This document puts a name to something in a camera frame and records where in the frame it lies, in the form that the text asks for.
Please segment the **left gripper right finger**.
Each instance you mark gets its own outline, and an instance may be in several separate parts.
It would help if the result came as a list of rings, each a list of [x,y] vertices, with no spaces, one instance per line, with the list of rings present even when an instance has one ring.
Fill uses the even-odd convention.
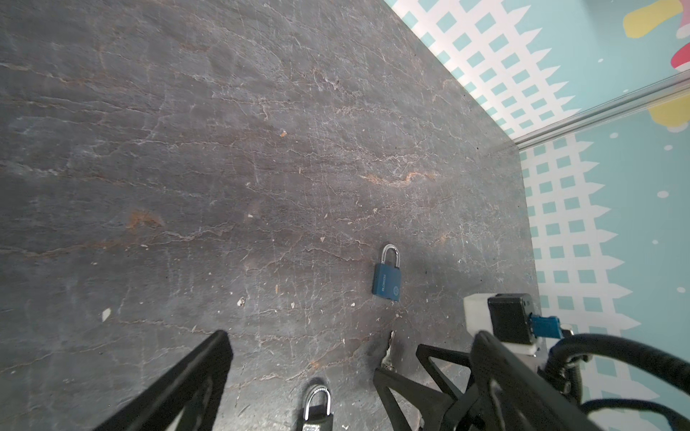
[[[424,421],[424,430],[454,430],[456,425],[446,418],[454,400],[445,393],[418,384],[402,375],[377,368],[373,384],[388,414],[393,430],[411,431],[404,413],[393,393],[418,409]]]

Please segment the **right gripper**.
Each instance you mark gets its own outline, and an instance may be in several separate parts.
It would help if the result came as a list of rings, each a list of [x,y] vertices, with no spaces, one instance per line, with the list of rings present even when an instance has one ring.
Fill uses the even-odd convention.
[[[416,356],[440,388],[422,397],[431,404],[422,414],[426,430],[599,429],[489,332],[479,332],[468,353],[420,344]],[[470,369],[465,391],[436,359]]]

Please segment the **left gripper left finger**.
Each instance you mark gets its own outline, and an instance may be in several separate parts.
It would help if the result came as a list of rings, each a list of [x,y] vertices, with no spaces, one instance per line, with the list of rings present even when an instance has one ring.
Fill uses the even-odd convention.
[[[234,358],[217,330],[98,430],[211,430]]]

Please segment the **key for blue padlock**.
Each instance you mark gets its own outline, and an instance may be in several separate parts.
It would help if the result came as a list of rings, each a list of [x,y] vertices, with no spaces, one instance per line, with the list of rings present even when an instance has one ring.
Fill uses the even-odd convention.
[[[391,330],[389,333],[389,338],[387,342],[387,347],[386,347],[386,352],[384,354],[384,357],[381,359],[379,367],[390,371],[390,372],[395,372],[395,366],[393,363],[393,355],[392,355],[392,350],[393,350],[393,344],[395,341],[395,332]]]

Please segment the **blue padlock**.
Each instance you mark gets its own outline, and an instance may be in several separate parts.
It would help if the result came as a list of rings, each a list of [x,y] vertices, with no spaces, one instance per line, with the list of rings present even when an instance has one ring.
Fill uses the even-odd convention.
[[[392,252],[395,259],[392,264],[387,262],[388,254]],[[398,302],[401,296],[402,272],[400,270],[401,255],[393,244],[386,244],[381,253],[380,262],[375,265],[372,284],[372,294],[380,298]]]

